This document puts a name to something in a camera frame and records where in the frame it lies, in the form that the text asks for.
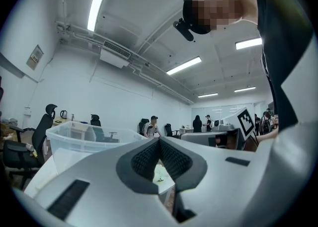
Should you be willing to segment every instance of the seated person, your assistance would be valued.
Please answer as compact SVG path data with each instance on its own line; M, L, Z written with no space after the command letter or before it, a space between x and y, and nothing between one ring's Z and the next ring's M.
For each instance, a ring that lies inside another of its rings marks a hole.
M158 133L160 137L162 136L157 126L157 118L158 117L156 116L152 116L151 122L148 122L144 125L144 128L143 128L144 136L148 139L152 139L155 133Z

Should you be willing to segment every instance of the white plastic surface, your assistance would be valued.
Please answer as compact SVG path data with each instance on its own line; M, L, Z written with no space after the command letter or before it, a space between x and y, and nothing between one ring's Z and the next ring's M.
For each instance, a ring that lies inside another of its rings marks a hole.
M77 122L54 126L46 131L46 136L50 140L59 174L92 153L145 139L128 129L98 127Z

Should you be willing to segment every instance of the mesh backrest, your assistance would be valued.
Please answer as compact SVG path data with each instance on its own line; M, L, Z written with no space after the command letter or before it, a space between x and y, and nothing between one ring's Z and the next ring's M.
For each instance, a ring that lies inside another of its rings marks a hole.
M99 120L91 120L91 121L90 121L90 124L91 124L92 126L101 126Z
M167 132L167 136L168 136L168 137L172 137L171 124L166 124L166 125L164 126L164 128L165 128L165 130L166 130L166 132Z
M149 181L154 178L154 169L160 158L160 144L154 143L135 155L131 160L132 169Z
M32 144L38 154L38 159L41 164L44 164L43 143L46 138L45 132L53 125L53 119L48 114L44 114L38 127L32 135Z
M144 134L144 133L143 133L143 127L144 127L145 124L146 124L146 123L143 123L143 122L140 122L140 123L139 123L139 133L140 133L140 134Z

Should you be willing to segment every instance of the white wall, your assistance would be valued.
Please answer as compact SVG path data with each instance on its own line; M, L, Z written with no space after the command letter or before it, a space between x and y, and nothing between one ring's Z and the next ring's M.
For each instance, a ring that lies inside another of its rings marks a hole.
M4 94L0 103L2 119L15 118L18 126L28 128L29 116L23 115L25 106L30 103L37 82L25 75L4 56L0 55L1 86Z
M158 126L170 123L173 130L190 120L190 106L167 95L132 74L99 61L99 56L70 46L60 46L45 68L31 101L32 124L36 127L45 106L56 104L56 115L67 110L76 120L90 121L100 116L102 126L137 131L142 118L159 117Z
M258 102L254 104L254 111L255 114L261 118L263 116L264 111L268 108L268 105L266 104L265 101L263 102Z
M57 44L56 0L19 0L0 32L0 52L20 71L38 81ZM39 45L44 55L32 70L26 65Z
M19 0L0 32L0 76L4 89L0 110L2 118L17 119L21 128L32 127L23 110L58 42L55 10L56 0ZM26 62L36 45L44 55L32 70Z

